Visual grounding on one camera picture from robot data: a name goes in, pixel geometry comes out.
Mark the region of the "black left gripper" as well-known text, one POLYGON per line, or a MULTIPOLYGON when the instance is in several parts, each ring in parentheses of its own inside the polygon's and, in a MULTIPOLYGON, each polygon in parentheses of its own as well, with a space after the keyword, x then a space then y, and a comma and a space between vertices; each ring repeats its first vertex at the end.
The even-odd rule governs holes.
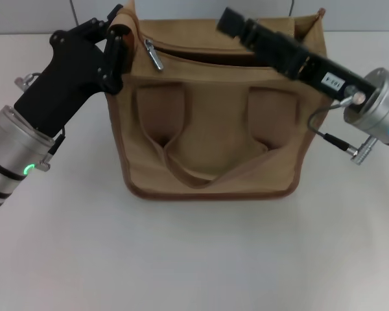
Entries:
POLYGON ((51 36, 51 62, 14 104, 35 130, 55 137, 93 94, 116 95, 122 90, 134 35, 124 25, 109 28, 122 8, 116 5, 106 21, 93 17, 71 33, 58 30, 51 36), (105 39, 103 52, 91 43, 105 39))

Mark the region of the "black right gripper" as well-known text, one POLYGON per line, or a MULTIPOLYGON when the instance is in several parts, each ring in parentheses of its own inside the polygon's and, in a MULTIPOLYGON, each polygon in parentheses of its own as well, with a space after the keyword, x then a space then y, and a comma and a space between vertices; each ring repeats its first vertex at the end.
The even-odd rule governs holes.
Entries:
POLYGON ((239 43, 255 57, 289 79, 296 79, 329 98, 342 101, 356 96, 353 105, 365 105, 377 87, 323 56, 308 51, 294 38, 274 32, 254 19, 225 8, 217 30, 239 43))

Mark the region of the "silver metal zipper pull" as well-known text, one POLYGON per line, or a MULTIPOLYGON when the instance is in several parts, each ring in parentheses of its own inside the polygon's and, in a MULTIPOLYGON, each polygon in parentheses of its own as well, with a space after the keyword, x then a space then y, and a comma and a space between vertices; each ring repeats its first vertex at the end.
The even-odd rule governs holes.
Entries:
POLYGON ((156 52, 156 48, 155 48, 153 42, 149 39, 145 39, 144 46, 145 46, 145 49, 148 53, 148 56, 149 56, 151 62, 153 63, 155 69, 159 72, 162 72, 164 69, 164 66, 163 66, 163 63, 161 62, 161 60, 156 52))

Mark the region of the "khaki canvas food bag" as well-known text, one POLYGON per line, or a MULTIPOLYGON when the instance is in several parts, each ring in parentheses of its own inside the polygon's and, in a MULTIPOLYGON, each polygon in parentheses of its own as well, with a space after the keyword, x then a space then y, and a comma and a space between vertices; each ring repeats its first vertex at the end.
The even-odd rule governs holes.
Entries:
POLYGON ((212 19, 116 15, 134 35, 123 89, 108 95, 124 182, 153 200, 267 200, 294 192, 314 138, 316 90, 256 64, 212 19), (164 69, 144 46, 153 42, 164 69))

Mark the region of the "silver metal fitting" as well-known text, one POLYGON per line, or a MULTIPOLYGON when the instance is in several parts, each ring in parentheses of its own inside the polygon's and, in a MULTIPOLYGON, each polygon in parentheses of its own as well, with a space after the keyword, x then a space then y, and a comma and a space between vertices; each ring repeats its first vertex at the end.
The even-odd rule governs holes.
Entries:
POLYGON ((25 92, 30 87, 31 83, 33 83, 35 78, 37 78, 39 76, 40 76, 40 73, 29 73, 25 77, 17 77, 14 80, 14 83, 16 86, 18 86, 18 88, 20 88, 20 90, 25 92))

